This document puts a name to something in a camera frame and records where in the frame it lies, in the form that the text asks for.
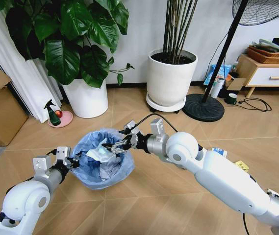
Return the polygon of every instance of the pink plate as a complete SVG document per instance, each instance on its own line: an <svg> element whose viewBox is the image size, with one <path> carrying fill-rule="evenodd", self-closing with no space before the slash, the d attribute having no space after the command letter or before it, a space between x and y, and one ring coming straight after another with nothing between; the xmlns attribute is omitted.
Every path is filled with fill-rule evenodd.
<svg viewBox="0 0 279 235"><path fill-rule="evenodd" d="M61 123L57 126L53 126L50 122L50 119L48 120L48 125L53 127L53 128L61 128L63 126L67 126L68 124L71 123L73 120L73 114L70 111L62 111L63 115L60 118Z"/></svg>

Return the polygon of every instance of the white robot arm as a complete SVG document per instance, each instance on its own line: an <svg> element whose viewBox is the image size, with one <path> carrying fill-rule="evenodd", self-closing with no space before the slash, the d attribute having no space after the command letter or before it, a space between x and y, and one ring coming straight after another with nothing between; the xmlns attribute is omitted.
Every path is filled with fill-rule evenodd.
<svg viewBox="0 0 279 235"><path fill-rule="evenodd" d="M152 134L144 136L137 126L131 121L120 132L127 135L123 141L104 146L116 153L131 147L143 149L187 169L199 184L233 210L252 214L279 235L278 194L265 193L248 173L221 154L202 148L191 134L177 132L169 137L160 118L151 122Z"/></svg>
<svg viewBox="0 0 279 235"><path fill-rule="evenodd" d="M69 169L79 166L70 159L70 147L55 150L56 162L49 155L33 159L35 175L8 190L0 213L0 235L32 235L40 214Z"/></svg>

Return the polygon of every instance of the white curtain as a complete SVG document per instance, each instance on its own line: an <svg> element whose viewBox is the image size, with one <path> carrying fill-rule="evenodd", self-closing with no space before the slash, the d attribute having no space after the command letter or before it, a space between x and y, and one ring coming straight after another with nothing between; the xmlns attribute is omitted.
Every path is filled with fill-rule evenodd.
<svg viewBox="0 0 279 235"><path fill-rule="evenodd" d="M4 11L0 12L0 66L36 119L48 120L44 106L50 99L59 109L62 95L56 81L47 76L39 59L25 61L19 54L9 35Z"/></svg>

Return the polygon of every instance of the white plant pot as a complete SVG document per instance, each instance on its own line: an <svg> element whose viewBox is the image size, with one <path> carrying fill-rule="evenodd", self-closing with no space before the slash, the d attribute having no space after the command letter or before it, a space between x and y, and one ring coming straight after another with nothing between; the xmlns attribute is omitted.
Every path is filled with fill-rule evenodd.
<svg viewBox="0 0 279 235"><path fill-rule="evenodd" d="M100 89L89 86L83 79L74 79L63 88L74 113L81 118L94 118L108 109L105 81Z"/></svg>
<svg viewBox="0 0 279 235"><path fill-rule="evenodd" d="M198 62L198 57L185 50L181 55L192 60L185 65L171 65L158 62L151 57L162 52L154 50L149 54L147 91L149 97L158 105L174 106L182 103L188 93L190 82Z"/></svg>

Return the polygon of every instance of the green bottle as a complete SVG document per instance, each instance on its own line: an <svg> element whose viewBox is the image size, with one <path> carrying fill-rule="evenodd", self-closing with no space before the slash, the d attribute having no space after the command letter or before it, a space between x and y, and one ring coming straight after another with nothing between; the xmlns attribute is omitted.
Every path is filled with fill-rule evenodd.
<svg viewBox="0 0 279 235"><path fill-rule="evenodd" d="M52 100L49 100L46 105L45 105L45 109L48 110L48 114L49 114L49 118L50 118L50 122L53 126L58 126L59 124L61 124L61 120L60 118L55 114L55 112L52 110L52 108L50 107L51 105L54 105L52 103Z"/></svg>

